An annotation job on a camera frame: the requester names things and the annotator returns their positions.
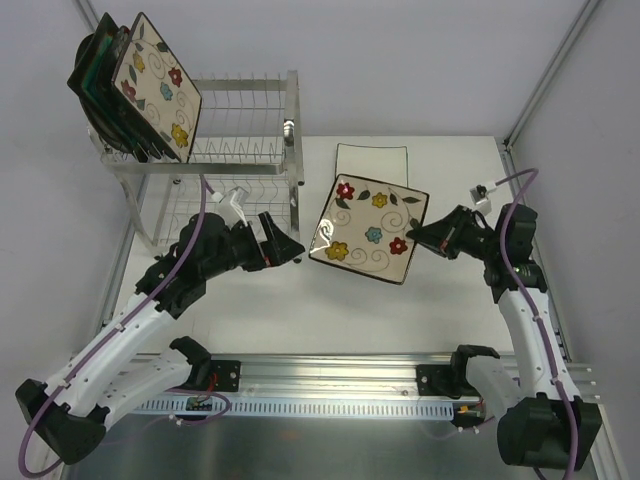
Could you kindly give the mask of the white square plate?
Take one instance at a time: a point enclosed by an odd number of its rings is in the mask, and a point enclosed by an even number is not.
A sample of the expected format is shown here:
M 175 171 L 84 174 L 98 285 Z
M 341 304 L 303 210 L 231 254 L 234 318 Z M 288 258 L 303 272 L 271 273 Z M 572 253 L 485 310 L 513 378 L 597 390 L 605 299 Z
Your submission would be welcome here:
M 335 175 L 369 178 L 404 187 L 409 186 L 408 149 L 339 143 Z

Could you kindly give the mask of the round silver-rimmed cream plate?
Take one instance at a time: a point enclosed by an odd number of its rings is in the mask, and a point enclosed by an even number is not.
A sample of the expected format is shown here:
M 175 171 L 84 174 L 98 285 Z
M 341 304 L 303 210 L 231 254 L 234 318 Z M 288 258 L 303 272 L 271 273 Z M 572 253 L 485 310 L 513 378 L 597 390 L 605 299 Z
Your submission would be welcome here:
M 113 39 L 114 33 L 95 32 L 86 36 L 77 49 L 67 85 L 78 96 L 89 124 L 99 137 L 113 149 L 126 153 L 118 144 L 117 118 L 109 95 L 109 73 L 106 72 Z

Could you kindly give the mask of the cream floral square plate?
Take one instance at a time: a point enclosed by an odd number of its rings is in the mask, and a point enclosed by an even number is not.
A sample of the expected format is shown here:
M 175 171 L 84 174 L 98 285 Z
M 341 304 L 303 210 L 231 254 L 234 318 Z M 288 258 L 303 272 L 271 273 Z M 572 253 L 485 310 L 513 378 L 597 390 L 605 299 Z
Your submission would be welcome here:
M 202 95 L 143 12 L 129 30 L 111 83 L 124 98 L 129 130 L 146 153 L 190 160 Z

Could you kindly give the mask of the dark square teal-centre plate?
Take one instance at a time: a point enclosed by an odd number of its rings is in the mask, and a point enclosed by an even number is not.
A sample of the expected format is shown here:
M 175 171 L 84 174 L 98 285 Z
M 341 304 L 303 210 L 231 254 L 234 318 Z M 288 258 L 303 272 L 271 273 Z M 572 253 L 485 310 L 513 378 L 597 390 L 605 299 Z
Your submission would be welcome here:
M 149 160 L 149 142 L 132 106 L 112 82 L 116 63 L 128 34 L 109 14 L 100 19 L 95 32 L 81 42 L 67 85 L 78 96 L 89 124 L 114 149 Z

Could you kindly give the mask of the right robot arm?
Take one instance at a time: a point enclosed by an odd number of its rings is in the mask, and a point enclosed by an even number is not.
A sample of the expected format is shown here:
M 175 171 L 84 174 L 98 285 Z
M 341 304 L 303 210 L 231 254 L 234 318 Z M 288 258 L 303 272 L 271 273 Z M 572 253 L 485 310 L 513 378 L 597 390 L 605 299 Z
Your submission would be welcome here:
M 484 264 L 484 281 L 503 316 L 518 375 L 506 371 L 491 347 L 460 345 L 448 365 L 419 365 L 422 395 L 477 395 L 497 421 L 497 445 L 507 465 L 580 470 L 602 426 L 596 404 L 583 400 L 553 332 L 548 286 L 532 257 L 537 213 L 519 203 L 501 209 L 495 227 L 457 206 L 429 225 L 411 221 L 408 236 L 448 260 L 466 254 Z

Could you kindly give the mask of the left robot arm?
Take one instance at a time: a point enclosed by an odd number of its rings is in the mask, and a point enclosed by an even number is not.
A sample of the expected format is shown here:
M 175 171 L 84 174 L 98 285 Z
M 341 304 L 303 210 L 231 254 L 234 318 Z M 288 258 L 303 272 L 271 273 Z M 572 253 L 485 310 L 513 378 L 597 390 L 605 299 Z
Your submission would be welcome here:
M 194 215 L 180 237 L 145 272 L 123 311 L 65 367 L 46 381 L 25 380 L 15 396 L 28 424 L 59 462 L 75 464 L 102 442 L 124 416 L 174 389 L 208 393 L 209 351 L 189 336 L 173 340 L 152 363 L 122 371 L 154 334 L 175 324 L 206 293 L 209 280 L 237 268 L 256 272 L 284 265 L 305 248 L 269 213 L 259 216 L 266 235 L 251 226 L 229 226 L 215 213 Z

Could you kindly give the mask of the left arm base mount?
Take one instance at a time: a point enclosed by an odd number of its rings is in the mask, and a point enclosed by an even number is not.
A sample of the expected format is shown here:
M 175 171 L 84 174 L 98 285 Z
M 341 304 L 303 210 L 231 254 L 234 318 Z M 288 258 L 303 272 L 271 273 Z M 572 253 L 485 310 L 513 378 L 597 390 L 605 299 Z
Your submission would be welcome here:
M 242 363 L 239 360 L 214 358 L 208 375 L 208 389 L 213 392 L 236 393 L 240 388 Z

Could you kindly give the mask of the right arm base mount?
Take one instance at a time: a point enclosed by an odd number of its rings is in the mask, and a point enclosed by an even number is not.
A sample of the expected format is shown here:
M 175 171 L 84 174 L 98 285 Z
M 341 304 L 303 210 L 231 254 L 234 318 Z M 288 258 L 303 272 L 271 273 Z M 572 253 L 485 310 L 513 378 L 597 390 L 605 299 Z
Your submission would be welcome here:
M 419 364 L 415 368 L 415 374 L 420 396 L 460 399 L 474 393 L 474 389 L 450 365 Z

